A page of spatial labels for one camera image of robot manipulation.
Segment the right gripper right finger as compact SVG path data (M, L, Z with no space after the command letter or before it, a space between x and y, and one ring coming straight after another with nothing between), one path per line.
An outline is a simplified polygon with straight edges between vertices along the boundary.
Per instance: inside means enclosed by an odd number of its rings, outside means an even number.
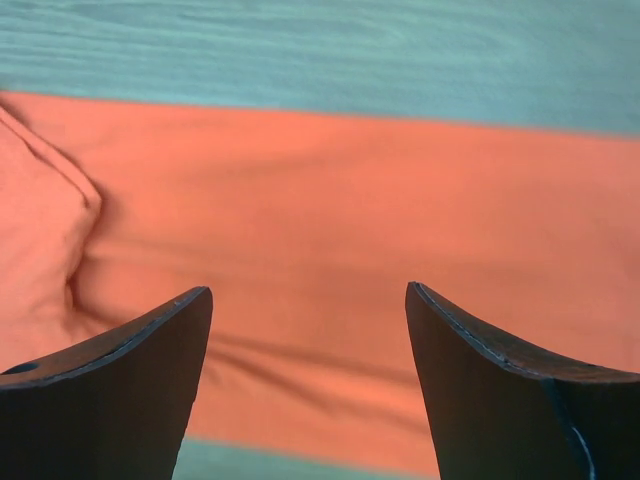
M442 478L638 478L637 374L538 347L418 282L405 312Z

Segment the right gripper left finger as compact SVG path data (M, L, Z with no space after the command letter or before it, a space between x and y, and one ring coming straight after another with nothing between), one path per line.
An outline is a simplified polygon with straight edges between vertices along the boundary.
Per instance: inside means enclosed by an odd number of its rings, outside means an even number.
M4 479L170 479L213 312L193 288L1 374Z

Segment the orange t shirt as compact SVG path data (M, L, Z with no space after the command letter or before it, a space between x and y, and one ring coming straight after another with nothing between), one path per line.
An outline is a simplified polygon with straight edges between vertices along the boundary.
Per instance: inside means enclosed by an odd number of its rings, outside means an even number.
M96 187L70 322L2 329L10 367L203 285L190 432L435 474L404 313L419 281L561 354L639 366L639 142L448 122L6 92Z

